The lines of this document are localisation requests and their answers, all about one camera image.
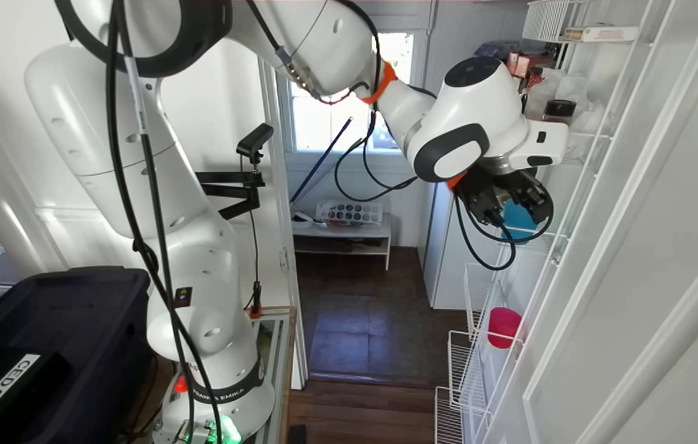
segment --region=black box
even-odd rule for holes
[[[26,279],[0,300],[0,351],[56,356],[66,365],[7,441],[112,441],[144,384],[147,272],[76,268]]]

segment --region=wire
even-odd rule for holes
[[[134,212],[134,201],[132,201],[132,194],[128,194],[128,183],[127,183],[127,172],[124,172],[124,161],[122,161],[122,147],[119,147],[119,117],[117,117],[117,60],[119,60],[119,20],[124,25],[124,35],[128,37],[128,27],[127,27],[127,13],[124,13],[124,0],[114,0],[112,4],[112,21],[108,21],[108,63],[107,63],[107,126],[108,126],[108,147],[112,147],[112,161],[114,161],[114,169],[117,169],[117,183],[119,183],[119,194],[122,194],[122,204],[127,209],[127,219],[128,219],[128,227],[132,227],[132,233],[134,233],[134,248],[142,253],[142,259],[147,262],[147,268],[149,268],[149,275],[153,280],[153,286],[159,289],[169,312],[170,312],[170,322],[172,322],[172,337],[176,337],[176,353],[182,362],[182,370],[185,370],[185,376],[192,379],[190,375],[190,368],[185,365],[185,356],[182,356],[182,344],[181,344],[181,337],[185,341],[185,344],[190,347],[192,357],[196,357],[196,365],[200,368],[203,372],[203,383],[207,388],[207,397],[213,402],[213,409],[214,409],[214,423],[217,423],[217,438],[223,441],[223,421],[219,421],[219,409],[217,409],[217,400],[213,395],[213,384],[209,384],[209,376],[204,372],[204,365],[203,365],[203,357],[196,347],[196,341],[190,337],[190,332],[185,331],[176,306],[172,306],[172,298],[170,298],[170,291],[165,289],[165,283],[161,280],[159,275],[159,259],[155,259],[155,252],[144,242],[144,233],[142,233],[142,227],[135,221],[135,212]]]
[[[330,156],[330,151],[339,146],[339,141],[343,138],[343,132],[348,131],[352,117],[348,117],[343,122],[343,127],[330,138],[329,147],[322,152],[322,157],[315,161],[315,164],[306,172],[303,183],[297,187],[291,201],[298,200],[298,194],[303,191],[303,187],[309,185],[309,180],[314,180],[314,174],[319,172],[319,167],[323,164],[323,161]]]
[[[361,146],[362,146],[362,138],[355,141],[355,143],[339,157],[339,163],[334,164],[334,185],[340,190],[340,194],[343,194],[345,200],[352,200],[352,201],[372,201],[372,200],[381,200],[381,198],[389,194],[392,187],[381,190],[377,194],[371,194],[371,198],[355,198],[355,194],[351,194],[351,191],[343,187],[343,183],[340,183],[340,164],[343,164],[343,161],[345,161],[352,151],[359,151]]]
[[[267,35],[270,45],[274,47],[277,56],[280,56],[285,63],[290,63],[291,56],[290,56],[290,53],[285,52],[285,47],[277,41],[277,37],[274,37],[270,21],[264,20],[264,15],[259,13],[258,3],[255,3],[255,0],[248,0],[248,4],[250,4],[250,10],[251,10],[255,20],[259,21],[259,29]]]
[[[362,8],[359,8],[355,3],[348,3],[348,0],[340,0],[345,8],[351,8],[365,25],[368,25],[368,29],[371,29],[371,35],[372,35],[372,41],[375,41],[375,87],[371,89],[371,93],[375,93],[377,92],[377,83],[381,83],[381,66],[385,63],[383,62],[383,56],[381,56],[381,35],[377,35],[377,27],[375,27],[375,21],[371,20],[371,15],[362,10]],[[372,167],[371,167],[371,161],[368,161],[368,147],[371,147],[371,138],[372,138],[372,132],[375,132],[375,122],[377,122],[377,103],[372,103],[372,109],[371,109],[371,121],[368,121],[368,131],[365,131],[365,138],[361,138],[362,141],[362,167],[365,167],[365,172],[371,174],[371,180],[377,185],[377,187],[383,187],[385,191],[377,191],[377,194],[372,194],[372,198],[355,198],[355,194],[351,194],[351,191],[345,191],[345,187],[340,185],[340,164],[343,164],[343,161],[345,161],[345,156],[335,163],[335,169],[334,169],[334,174],[335,174],[335,187],[340,190],[340,194],[343,198],[348,198],[348,200],[352,200],[352,201],[372,201],[372,200],[377,200],[377,198],[383,198],[383,194],[389,194],[392,190],[405,190],[405,187],[409,187],[413,183],[418,183],[418,174],[413,174],[413,177],[408,177],[408,180],[403,180],[403,183],[396,183],[396,185],[388,185],[388,183],[383,183],[375,172],[372,172]]]
[[[258,242],[258,224],[255,224],[255,209],[250,209],[250,224],[251,224],[251,243],[255,243],[255,280],[259,280],[259,242]]]
[[[476,253],[476,248],[475,248],[475,243],[471,243],[471,238],[468,238],[467,221],[463,221],[463,212],[461,212],[461,200],[454,201],[454,212],[457,212],[457,221],[459,221],[461,236],[463,236],[463,242],[467,242],[471,257],[475,257],[481,267],[486,267],[486,268],[491,268],[491,272],[504,272],[504,268],[508,268],[508,267],[516,262],[516,242],[514,242],[510,231],[508,231],[504,224],[502,224],[502,231],[505,233],[505,242],[508,242],[508,246],[510,246],[510,253],[508,253],[508,259],[505,259],[504,264],[493,267],[493,264],[484,262],[484,259]]]
[[[127,56],[127,71],[128,71],[128,80],[132,80],[132,89],[134,89],[134,100],[135,100],[135,113],[139,113],[139,132],[142,132],[142,146],[144,146],[144,157],[147,157],[147,169],[149,169],[150,208],[153,208],[155,236],[159,236],[159,248],[161,248],[161,267],[164,267],[164,275],[165,275],[165,289],[172,291],[176,286],[172,286],[172,272],[170,272],[170,252],[169,252],[165,217],[164,217],[164,208],[161,208],[155,157],[153,157],[150,135],[149,135],[149,127],[147,127],[144,106],[142,106],[139,74],[135,74],[124,0],[119,0],[119,21],[122,21],[119,35],[122,35],[124,56]],[[192,389],[192,383],[196,383],[192,372],[185,372],[185,379],[188,379],[188,389]],[[190,393],[188,402],[190,402],[190,437],[192,437],[192,423],[196,423],[196,397],[192,397],[192,393]]]

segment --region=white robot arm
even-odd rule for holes
[[[27,89],[61,157],[107,214],[108,224],[132,236],[114,164],[105,110],[105,62],[112,0],[55,0],[66,29],[82,47],[66,45],[37,56],[27,69]],[[533,122],[521,116],[514,80],[498,62],[468,60],[457,63],[431,99],[403,83],[389,63],[372,52],[372,21],[343,0],[124,0],[134,37],[139,74],[147,78],[188,69],[223,37],[237,39],[314,95],[355,92],[385,116],[392,135],[423,180],[508,174],[533,164],[562,161],[565,126]],[[190,296],[179,307],[203,356],[196,368],[200,389],[198,421],[213,413],[203,395],[204,372],[217,395],[219,413],[239,437],[251,437],[274,407],[270,383],[258,376],[258,344],[239,300],[234,231],[204,200],[172,127],[149,92],[132,92],[119,74],[117,121],[124,172],[142,231],[153,243],[153,212],[147,190],[147,161],[139,143],[135,109],[147,110],[155,169],[164,194],[164,224],[176,286]],[[179,360],[172,327],[159,298],[149,306],[149,343],[155,353]],[[170,388],[164,423],[176,427],[188,413],[188,395]]]

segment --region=cabinet door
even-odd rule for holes
[[[673,0],[629,113],[599,174],[616,194],[576,233],[597,248],[524,389],[539,441],[698,441],[695,3]]]

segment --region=black cable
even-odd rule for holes
[[[303,187],[309,185],[309,180],[314,180],[314,174],[322,169],[323,161],[329,157],[329,152],[339,146],[339,141],[343,138],[343,132],[348,131],[352,117],[348,117],[343,122],[343,127],[339,131],[339,135],[330,138],[329,147],[322,152],[322,157],[315,161],[315,164],[306,172],[303,183],[297,187],[291,201],[298,200],[298,194],[303,191]]]
[[[547,214],[547,219],[544,221],[544,227],[539,231],[533,231],[530,236],[524,236],[524,238],[514,238],[516,243],[533,242],[533,238],[544,236],[550,230],[550,221],[552,221],[552,198],[550,198],[547,187],[540,187],[540,190],[544,190],[545,204],[550,208],[550,214]],[[496,236],[496,233],[486,231],[475,212],[467,209],[467,214],[468,214],[468,221],[475,224],[475,230],[481,231],[484,236],[489,236],[493,242],[508,242],[505,236]]]
[[[250,209],[250,227],[251,227],[251,243],[255,243],[255,280],[259,280],[259,242],[258,242],[258,224],[255,224],[255,209]]]
[[[508,267],[516,262],[516,242],[514,242],[510,231],[508,231],[504,224],[502,224],[502,231],[505,233],[505,242],[510,243],[510,257],[508,257],[502,267],[493,267],[493,264],[484,262],[484,259],[476,253],[476,248],[475,248],[475,243],[471,243],[471,238],[468,238],[468,231],[467,231],[467,224],[463,224],[463,212],[461,212],[461,200],[454,201],[454,212],[457,212],[457,224],[459,224],[459,230],[461,230],[461,236],[463,236],[463,242],[467,242],[471,257],[475,257],[481,267],[486,267],[486,268],[491,268],[491,272],[504,272],[504,268],[508,268]]]
[[[255,20],[259,21],[259,29],[267,35],[270,45],[274,47],[277,56],[280,56],[285,63],[290,63],[291,56],[290,56],[290,53],[285,52],[285,47],[277,41],[277,37],[274,37],[270,21],[264,20],[264,15],[259,13],[258,3],[255,3],[255,0],[248,0],[248,4],[250,4],[250,10],[251,10]]]
[[[132,45],[124,0],[119,0],[119,27],[122,27],[119,35],[122,35],[124,53],[132,60],[134,45]],[[150,147],[150,135],[144,127],[147,126],[144,117],[147,116],[139,116],[139,126],[142,126],[139,132],[142,132],[142,146],[144,146],[144,157],[147,157],[147,169],[149,169],[150,208],[153,208],[155,236],[159,236],[159,248],[161,248],[161,268],[164,268],[164,275],[165,275],[165,289],[172,291],[176,286],[172,286],[172,272],[170,272],[170,252],[169,252],[165,217],[164,217],[164,208],[161,208],[155,157],[153,157],[153,147]],[[192,389],[192,383],[196,383],[192,372],[185,372],[185,379],[188,379],[188,389]],[[190,393],[190,427],[188,427],[190,437],[192,437],[192,423],[196,423],[196,397]]]
[[[340,190],[340,194],[343,194],[345,200],[351,200],[351,201],[375,201],[375,200],[389,194],[392,190],[381,190],[377,194],[371,194],[371,198],[355,198],[355,194],[351,194],[351,191],[343,187],[343,183],[340,183],[340,164],[343,164],[343,161],[345,161],[352,151],[359,151],[361,146],[362,146],[362,141],[355,141],[355,143],[339,157],[339,163],[334,164],[334,185],[335,185],[335,187]]]
[[[114,157],[114,169],[117,169],[117,180],[119,180],[119,191],[124,200],[124,212],[127,219],[132,224],[134,231],[134,243],[142,252],[147,268],[150,275],[159,275],[159,259],[153,253],[153,248],[144,242],[142,227],[135,221],[135,212],[134,212],[134,201],[128,194],[128,185],[127,185],[127,174],[124,174],[124,157],[122,157],[122,143],[119,143],[119,116],[117,116],[117,62],[119,62],[119,27],[124,25],[127,29],[127,20],[124,20],[124,0],[114,0],[114,10],[112,10],[112,20],[108,20],[108,63],[107,63],[107,117],[108,117],[108,143],[112,143],[112,157]],[[181,344],[181,335],[179,327],[172,327],[172,337],[176,337],[176,353],[182,360],[182,344]]]
[[[217,409],[217,400],[213,395],[209,376],[204,372],[204,365],[203,365],[203,357],[196,347],[196,341],[185,331],[185,325],[182,325],[182,320],[181,320],[176,306],[172,306],[172,298],[170,298],[169,289],[164,286],[164,280],[159,275],[155,252],[144,242],[142,227],[135,221],[134,201],[132,201],[132,194],[128,194],[128,185],[127,185],[127,172],[124,172],[124,161],[122,161],[122,147],[119,147],[119,117],[117,117],[117,60],[119,60],[119,41],[117,39],[119,39],[119,20],[124,20],[122,10],[124,10],[124,3],[117,0],[114,10],[112,10],[112,21],[108,21],[108,63],[107,63],[107,126],[108,126],[108,147],[112,147],[112,163],[114,163],[114,169],[117,169],[119,194],[122,194],[122,204],[124,204],[124,212],[127,212],[127,221],[128,221],[132,233],[134,233],[134,248],[142,253],[142,259],[149,268],[149,275],[150,275],[153,286],[159,289],[159,293],[161,293],[161,298],[164,298],[164,304],[170,312],[176,353],[182,362],[182,370],[190,379],[190,368],[185,365],[181,337],[190,347],[196,365],[203,370],[203,383],[207,388],[207,397],[209,397],[213,409],[214,409],[217,438],[223,441],[223,421],[219,421],[219,409]]]
[[[362,8],[359,8],[355,3],[348,3],[348,0],[340,0],[345,8],[351,8],[365,25],[368,25],[368,29],[371,29],[371,35],[372,35],[372,41],[375,41],[375,87],[371,89],[371,93],[375,93],[377,92],[377,83],[381,83],[381,66],[385,63],[383,62],[383,56],[381,56],[381,35],[377,35],[377,27],[375,27],[375,21],[371,20],[371,15],[362,10]],[[335,169],[334,169],[334,174],[335,174],[335,185],[339,185],[339,190],[343,191],[343,198],[348,198],[348,200],[352,200],[352,201],[372,201],[372,200],[377,200],[377,198],[383,198],[383,194],[389,194],[392,190],[405,190],[405,187],[409,187],[413,183],[418,183],[418,174],[415,177],[408,177],[408,180],[403,180],[403,183],[396,183],[396,185],[388,185],[388,183],[383,183],[375,172],[372,172],[372,167],[371,167],[371,161],[368,161],[368,147],[371,147],[371,138],[372,138],[372,132],[375,132],[375,121],[377,121],[377,103],[372,103],[372,109],[371,109],[371,121],[368,121],[368,131],[365,131],[365,138],[362,138],[362,167],[365,167],[365,172],[371,174],[371,180],[377,185],[377,187],[383,187],[385,191],[377,191],[375,198],[352,198],[352,194],[348,194],[345,190],[343,190],[343,185],[340,185],[340,180],[339,180],[339,169],[340,169],[340,161],[339,161],[339,164],[335,164]]]

